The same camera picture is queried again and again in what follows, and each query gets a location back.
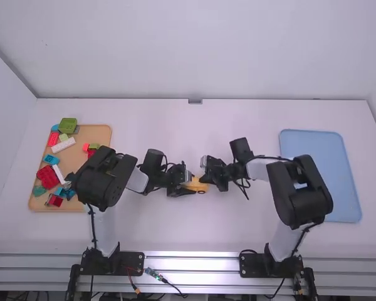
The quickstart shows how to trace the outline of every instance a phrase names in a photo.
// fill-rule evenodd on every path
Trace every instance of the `white lego brick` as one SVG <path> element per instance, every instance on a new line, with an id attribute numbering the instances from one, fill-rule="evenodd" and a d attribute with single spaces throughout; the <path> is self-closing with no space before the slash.
<path id="1" fill-rule="evenodd" d="M 64 185 L 66 181 L 64 180 L 63 174 L 61 173 L 60 168 L 58 168 L 57 164 L 52 165 L 52 168 L 55 170 L 56 176 L 60 180 L 61 185 Z"/>
<path id="2" fill-rule="evenodd" d="M 54 146 L 51 147 L 51 151 L 54 154 L 57 154 L 58 152 L 61 152 L 63 149 L 66 149 L 67 147 L 70 147 L 75 144 L 74 137 L 71 137 L 63 142 L 60 142 Z"/>

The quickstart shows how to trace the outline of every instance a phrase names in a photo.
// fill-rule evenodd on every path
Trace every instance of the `blue tray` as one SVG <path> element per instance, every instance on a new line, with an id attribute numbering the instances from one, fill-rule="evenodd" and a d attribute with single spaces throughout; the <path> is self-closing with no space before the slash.
<path id="1" fill-rule="evenodd" d="M 333 212 L 326 221 L 358 223 L 361 207 L 344 141 L 336 132 L 291 130 L 280 132 L 282 157 L 312 156 L 333 198 Z"/>

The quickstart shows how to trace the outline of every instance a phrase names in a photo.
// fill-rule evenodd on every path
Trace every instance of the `tabletop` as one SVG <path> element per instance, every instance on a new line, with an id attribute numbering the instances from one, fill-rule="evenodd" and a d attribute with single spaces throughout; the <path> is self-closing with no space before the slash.
<path id="1" fill-rule="evenodd" d="M 184 160 L 196 175 L 209 154 L 232 161 L 229 141 L 247 137 L 254 154 L 279 155 L 283 129 L 329 130 L 344 139 L 362 220 L 323 223 L 300 251 L 309 256 L 376 258 L 376 124 L 363 100 L 41 99 L 29 116 L 23 141 L 0 197 L 0 252 L 80 254 L 90 239 L 85 213 L 34 213 L 28 197 L 50 127 L 63 117 L 79 124 L 108 124 L 111 147 L 138 157 L 163 151 Z M 124 250 L 262 250 L 278 221 L 269 184 L 240 190 L 167 198 L 164 189 L 142 196 L 125 191 L 117 204 L 117 236 Z"/>

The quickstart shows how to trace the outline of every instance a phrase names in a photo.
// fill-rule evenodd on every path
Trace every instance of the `red lego brick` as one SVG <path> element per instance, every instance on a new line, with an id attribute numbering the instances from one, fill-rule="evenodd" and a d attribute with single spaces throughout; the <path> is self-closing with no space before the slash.
<path id="1" fill-rule="evenodd" d="M 82 147 L 82 150 L 83 150 L 84 152 L 88 152 L 88 148 L 89 148 L 89 143 L 84 143 L 84 144 L 83 144 L 83 147 Z"/>
<path id="2" fill-rule="evenodd" d="M 88 159 L 93 156 L 93 154 L 96 152 L 96 149 L 88 149 Z"/>
<path id="3" fill-rule="evenodd" d="M 58 132 L 51 132 L 48 140 L 48 146 L 54 146 L 57 144 L 59 133 Z"/>
<path id="4" fill-rule="evenodd" d="M 52 195 L 48 201 L 49 205 L 53 205 L 56 207 L 60 207 L 61 204 L 63 203 L 63 199 L 59 196 Z"/>
<path id="5" fill-rule="evenodd" d="M 42 186 L 47 190 L 60 183 L 60 180 L 57 178 L 55 171 L 50 165 L 46 165 L 38 170 L 36 177 L 42 181 Z"/>

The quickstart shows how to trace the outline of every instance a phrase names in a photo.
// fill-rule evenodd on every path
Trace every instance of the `metal frame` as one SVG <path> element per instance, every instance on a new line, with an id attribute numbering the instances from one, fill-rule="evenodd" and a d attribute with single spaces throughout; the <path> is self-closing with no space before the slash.
<path id="1" fill-rule="evenodd" d="M 151 267 L 184 293 L 272 294 L 280 279 L 241 278 L 238 253 L 146 251 L 145 267 Z M 0 290 L 65 291 L 72 264 L 81 255 L 0 254 Z M 376 259 L 304 258 L 315 271 L 320 295 L 376 296 Z M 135 277 L 143 292 L 174 293 L 153 277 Z M 290 295 L 292 281 L 286 280 L 280 294 Z M 90 276 L 81 276 L 77 290 L 90 289 Z M 96 292 L 132 292 L 127 277 L 96 276 Z"/>

